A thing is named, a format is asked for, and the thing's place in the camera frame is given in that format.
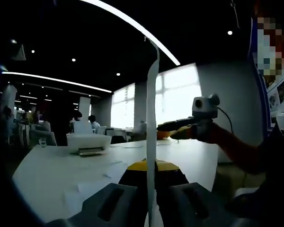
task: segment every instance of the window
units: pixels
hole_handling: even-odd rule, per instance
[[[156,79],[157,124],[191,116],[194,98],[201,95],[195,64],[160,73]]]
[[[135,85],[131,84],[115,91],[112,99],[111,126],[133,128]]]

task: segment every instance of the curved light strip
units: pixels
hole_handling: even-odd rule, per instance
[[[81,86],[81,87],[87,87],[87,88],[91,88],[91,89],[95,89],[95,90],[99,90],[99,91],[105,91],[105,92],[108,92],[108,93],[112,93],[112,91],[109,91],[109,90],[105,90],[105,89],[102,89],[102,88],[93,87],[93,86],[89,86],[89,85],[79,84],[79,83],[75,83],[75,82],[70,82],[70,81],[66,81],[66,80],[63,80],[63,79],[55,79],[55,78],[37,76],[37,75],[21,73],[21,72],[2,72],[2,74],[12,74],[12,75],[27,76],[27,77],[35,77],[35,78],[40,78],[40,79],[48,79],[48,80],[53,80],[53,81],[62,82],[62,83],[66,83],[66,84],[72,84],[72,85],[77,85],[77,86]]]
[[[180,65],[180,62],[175,58],[175,56],[149,31],[147,31],[142,25],[140,25],[137,21],[127,16],[125,13],[120,10],[102,2],[99,0],[80,0],[92,5],[98,6],[106,11],[115,14],[117,17],[121,18],[131,26],[135,27],[137,30],[143,33],[147,38],[152,40],[176,65]]]

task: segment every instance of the white pillar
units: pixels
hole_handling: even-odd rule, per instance
[[[82,121],[89,121],[90,98],[80,97],[79,111],[82,114]]]
[[[8,85],[4,89],[1,98],[1,111],[5,106],[9,107],[12,111],[14,110],[16,93],[17,89],[13,85]]]

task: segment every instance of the ceiling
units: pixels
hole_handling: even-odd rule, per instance
[[[181,65],[247,57],[251,21],[244,1],[237,1],[236,7],[240,29],[230,0],[103,1],[150,31]],[[14,39],[23,44],[26,57],[26,61],[3,58],[2,64],[8,71],[111,91],[146,81],[149,67],[156,59],[155,49],[148,40],[144,41],[140,31],[112,13],[79,0],[3,2],[4,14],[0,19],[4,21],[4,51],[12,51],[11,40]],[[176,65],[161,51],[160,71],[174,67]],[[17,75],[2,75],[1,86],[8,81],[16,84],[23,94],[33,90],[40,96],[47,93],[54,96],[59,91],[41,88],[48,86],[97,96],[92,101],[110,95],[86,87]]]

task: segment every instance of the black cable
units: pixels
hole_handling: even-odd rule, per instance
[[[218,107],[218,106],[217,106],[217,108],[218,108],[219,110],[221,110],[221,112],[222,112],[223,114],[225,114],[225,116],[228,118],[228,121],[229,121],[229,123],[231,124],[231,133],[233,134],[231,119],[229,118],[229,116],[227,115],[227,113],[225,113],[224,110],[222,110],[222,109],[221,109],[220,107]]]

